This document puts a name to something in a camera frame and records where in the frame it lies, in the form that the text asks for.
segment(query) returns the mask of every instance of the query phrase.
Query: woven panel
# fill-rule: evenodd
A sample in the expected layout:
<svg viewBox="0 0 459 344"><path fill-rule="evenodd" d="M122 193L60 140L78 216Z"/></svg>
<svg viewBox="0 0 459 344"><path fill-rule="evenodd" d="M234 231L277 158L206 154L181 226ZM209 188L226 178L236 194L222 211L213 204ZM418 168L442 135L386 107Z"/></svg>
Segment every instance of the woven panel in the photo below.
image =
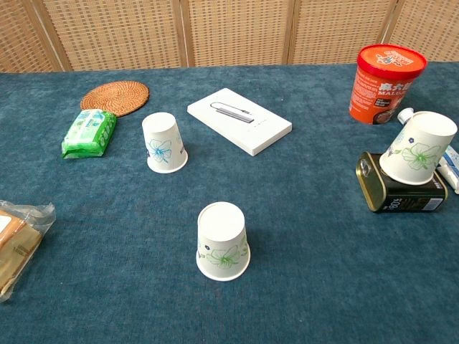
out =
<svg viewBox="0 0 459 344"><path fill-rule="evenodd" d="M74 70L178 67L170 1L44 0Z"/></svg>
<svg viewBox="0 0 459 344"><path fill-rule="evenodd" d="M20 1L0 1L0 51L0 72L52 71Z"/></svg>
<svg viewBox="0 0 459 344"><path fill-rule="evenodd" d="M406 0L389 42L432 61L459 61L459 1Z"/></svg>
<svg viewBox="0 0 459 344"><path fill-rule="evenodd" d="M355 62L362 47L377 43L390 2L302 0L289 60L294 64Z"/></svg>
<svg viewBox="0 0 459 344"><path fill-rule="evenodd" d="M196 66L282 62L286 0L189 0Z"/></svg>

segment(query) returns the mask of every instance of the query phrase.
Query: white paper cup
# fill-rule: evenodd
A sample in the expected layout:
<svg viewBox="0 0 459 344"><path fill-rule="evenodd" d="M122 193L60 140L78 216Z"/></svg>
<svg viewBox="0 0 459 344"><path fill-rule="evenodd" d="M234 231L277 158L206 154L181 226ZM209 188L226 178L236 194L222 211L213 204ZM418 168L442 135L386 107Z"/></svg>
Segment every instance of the white paper cup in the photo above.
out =
<svg viewBox="0 0 459 344"><path fill-rule="evenodd" d="M216 281L238 278L249 266L250 248L241 209L216 202L202 209L198 217L199 270Z"/></svg>
<svg viewBox="0 0 459 344"><path fill-rule="evenodd" d="M450 118L419 111L381 156L379 164L390 178L400 183L425 184L432 179L438 161L457 131Z"/></svg>
<svg viewBox="0 0 459 344"><path fill-rule="evenodd" d="M185 166L188 153L173 115L153 113L142 121L142 128L149 168L158 173L171 173Z"/></svg>

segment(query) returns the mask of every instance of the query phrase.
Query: toothpaste tube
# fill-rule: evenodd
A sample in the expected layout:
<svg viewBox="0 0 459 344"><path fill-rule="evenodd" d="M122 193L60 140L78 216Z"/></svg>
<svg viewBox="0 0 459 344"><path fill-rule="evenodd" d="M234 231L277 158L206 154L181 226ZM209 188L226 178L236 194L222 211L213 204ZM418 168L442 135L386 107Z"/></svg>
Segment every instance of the toothpaste tube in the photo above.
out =
<svg viewBox="0 0 459 344"><path fill-rule="evenodd" d="M403 109L397 118L402 125L414 115L412 107ZM438 162L437 171L451 185L454 192L459 194L459 154L450 145Z"/></svg>

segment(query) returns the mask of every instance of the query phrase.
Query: green plastic packet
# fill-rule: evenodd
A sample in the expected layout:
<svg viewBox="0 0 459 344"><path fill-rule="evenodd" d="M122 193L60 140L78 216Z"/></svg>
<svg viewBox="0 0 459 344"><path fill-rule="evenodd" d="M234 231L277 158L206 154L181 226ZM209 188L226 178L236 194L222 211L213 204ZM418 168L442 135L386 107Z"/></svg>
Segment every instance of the green plastic packet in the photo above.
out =
<svg viewBox="0 0 459 344"><path fill-rule="evenodd" d="M116 116L108 111L83 110L75 119L62 142L62 157L101 156L115 129Z"/></svg>

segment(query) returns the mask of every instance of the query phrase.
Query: white box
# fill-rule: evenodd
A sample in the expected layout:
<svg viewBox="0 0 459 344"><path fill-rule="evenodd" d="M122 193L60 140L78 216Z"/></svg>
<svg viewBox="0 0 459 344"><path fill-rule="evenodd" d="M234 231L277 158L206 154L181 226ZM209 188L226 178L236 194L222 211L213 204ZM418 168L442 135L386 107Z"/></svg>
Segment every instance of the white box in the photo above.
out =
<svg viewBox="0 0 459 344"><path fill-rule="evenodd" d="M217 109L231 113L219 113ZM227 88L188 105L187 110L251 156L257 155L292 130L292 123Z"/></svg>

